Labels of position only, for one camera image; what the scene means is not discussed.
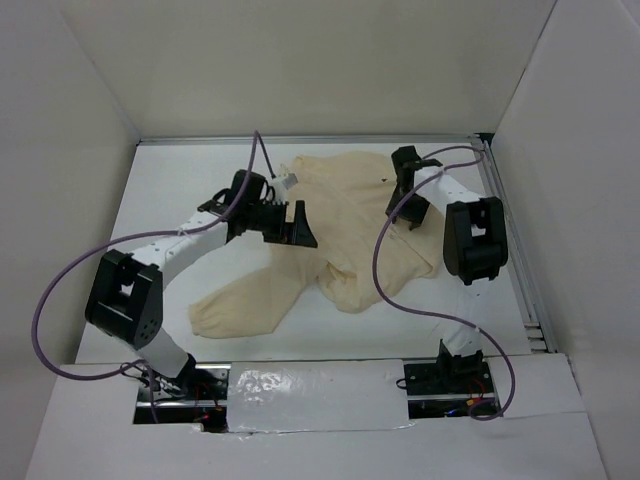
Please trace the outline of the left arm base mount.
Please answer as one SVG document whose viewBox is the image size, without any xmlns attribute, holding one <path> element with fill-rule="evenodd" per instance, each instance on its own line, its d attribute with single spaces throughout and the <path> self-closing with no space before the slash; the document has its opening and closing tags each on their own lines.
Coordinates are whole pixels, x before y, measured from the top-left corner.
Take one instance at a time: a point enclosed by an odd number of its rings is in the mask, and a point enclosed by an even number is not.
<svg viewBox="0 0 640 480">
<path fill-rule="evenodd" d="M 195 382 L 187 387 L 136 366 L 124 375 L 138 384 L 133 424 L 190 424 L 203 432 L 221 434 L 228 431 L 227 394 L 231 366 L 199 364 Z"/>
</svg>

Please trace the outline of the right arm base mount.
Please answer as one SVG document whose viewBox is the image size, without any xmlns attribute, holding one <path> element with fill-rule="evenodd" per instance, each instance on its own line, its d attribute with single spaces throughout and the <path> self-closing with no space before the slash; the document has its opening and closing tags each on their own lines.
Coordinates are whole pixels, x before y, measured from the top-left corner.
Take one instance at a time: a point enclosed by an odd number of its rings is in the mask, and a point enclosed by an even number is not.
<svg viewBox="0 0 640 480">
<path fill-rule="evenodd" d="M 410 419 L 492 416 L 500 409 L 489 365 L 478 350 L 453 355 L 441 341 L 433 361 L 410 361 L 396 387 L 407 396 Z"/>
</svg>

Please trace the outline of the cream fabric jacket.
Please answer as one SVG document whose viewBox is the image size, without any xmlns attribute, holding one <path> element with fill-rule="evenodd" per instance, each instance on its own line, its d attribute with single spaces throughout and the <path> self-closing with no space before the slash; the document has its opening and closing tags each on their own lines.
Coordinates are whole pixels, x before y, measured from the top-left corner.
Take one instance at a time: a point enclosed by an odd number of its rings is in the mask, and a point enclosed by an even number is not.
<svg viewBox="0 0 640 480">
<path fill-rule="evenodd" d="M 267 267 L 190 305 L 193 334 L 212 339 L 270 334 L 312 284 L 337 310 L 357 314 L 380 302 L 376 282 L 394 296 L 407 282 L 437 273 L 442 214 L 428 214 L 415 229 L 399 221 L 380 232 L 396 186 L 389 157 L 363 151 L 298 156 L 281 170 L 297 177 L 289 198 L 304 201 L 317 248 L 271 246 Z"/>
</svg>

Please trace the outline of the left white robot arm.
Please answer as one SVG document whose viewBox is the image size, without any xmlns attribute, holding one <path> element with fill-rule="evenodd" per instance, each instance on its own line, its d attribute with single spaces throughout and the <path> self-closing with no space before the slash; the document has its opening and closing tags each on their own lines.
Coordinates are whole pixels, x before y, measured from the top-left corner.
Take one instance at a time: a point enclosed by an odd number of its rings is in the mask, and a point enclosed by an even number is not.
<svg viewBox="0 0 640 480">
<path fill-rule="evenodd" d="M 200 258 L 247 231 L 261 233 L 271 244 L 317 247 L 304 201 L 287 200 L 297 182 L 292 173 L 267 180 L 239 170 L 231 186 L 201 204 L 176 233 L 130 253 L 107 251 L 89 294 L 86 321 L 126 344 L 162 378 L 172 397 L 189 397 L 213 378 L 164 330 L 166 287 Z"/>
</svg>

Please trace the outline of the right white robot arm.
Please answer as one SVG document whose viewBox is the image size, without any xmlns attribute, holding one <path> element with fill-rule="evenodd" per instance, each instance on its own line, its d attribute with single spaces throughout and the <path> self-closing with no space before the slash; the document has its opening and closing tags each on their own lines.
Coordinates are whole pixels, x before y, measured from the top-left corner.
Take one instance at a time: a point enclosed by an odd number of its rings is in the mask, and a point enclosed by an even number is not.
<svg viewBox="0 0 640 480">
<path fill-rule="evenodd" d="M 488 318 L 487 299 L 508 260 L 502 201 L 482 196 L 455 180 L 438 160 L 422 158 L 413 146 L 391 155 L 396 186 L 386 208 L 392 222 L 411 230 L 427 214 L 444 217 L 443 263 L 455 295 L 451 321 L 439 343 L 436 379 L 448 392 L 460 391 L 482 369 L 480 328 Z"/>
</svg>

